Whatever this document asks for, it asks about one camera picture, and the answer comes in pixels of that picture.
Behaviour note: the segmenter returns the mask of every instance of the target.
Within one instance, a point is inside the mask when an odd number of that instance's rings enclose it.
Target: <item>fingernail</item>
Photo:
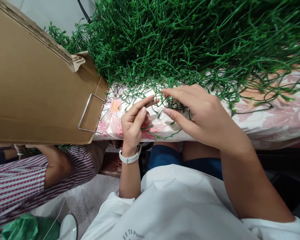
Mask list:
[[[163,112],[164,112],[165,114],[167,114],[168,116],[170,116],[170,114],[171,114],[171,111],[170,111],[169,108],[165,108],[165,109],[163,110]]]
[[[141,110],[140,110],[140,113],[141,114],[146,114],[147,110],[145,107],[142,107]]]

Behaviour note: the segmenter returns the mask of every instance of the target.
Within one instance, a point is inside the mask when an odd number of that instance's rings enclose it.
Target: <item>tiled floor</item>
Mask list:
[[[90,182],[61,194],[31,213],[55,219],[64,202],[57,220],[61,223],[67,214],[72,213],[78,223],[78,239],[81,239],[102,203],[111,192],[117,192],[118,189],[118,178],[98,174]]]

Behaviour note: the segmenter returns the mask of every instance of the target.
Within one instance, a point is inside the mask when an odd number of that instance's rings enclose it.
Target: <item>green plastic bag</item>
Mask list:
[[[2,228],[1,237],[4,240],[56,240],[59,238],[60,224],[48,217],[35,217],[30,213],[24,214]]]

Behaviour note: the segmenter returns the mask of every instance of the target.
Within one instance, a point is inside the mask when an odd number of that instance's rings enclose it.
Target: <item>forearm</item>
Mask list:
[[[251,144],[239,155],[221,152],[227,194],[239,218],[291,222],[294,216],[268,180]]]
[[[131,157],[135,155],[137,148],[126,147],[123,143],[122,156]],[[121,198],[135,198],[137,199],[140,195],[141,190],[141,179],[139,161],[135,161],[131,164],[122,163],[120,185],[119,185],[119,196]]]

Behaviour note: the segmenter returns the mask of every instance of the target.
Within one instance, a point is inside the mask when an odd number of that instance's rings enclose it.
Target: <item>watch strap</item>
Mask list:
[[[127,165],[130,164],[130,163],[133,163],[133,162],[135,162],[139,159],[141,149],[142,149],[142,147],[140,146],[140,149],[137,151],[137,153],[135,155],[133,155],[131,157],[126,157],[126,158],[124,156],[122,156],[122,154],[121,154],[122,150],[120,150],[119,158],[122,162],[124,162]]]

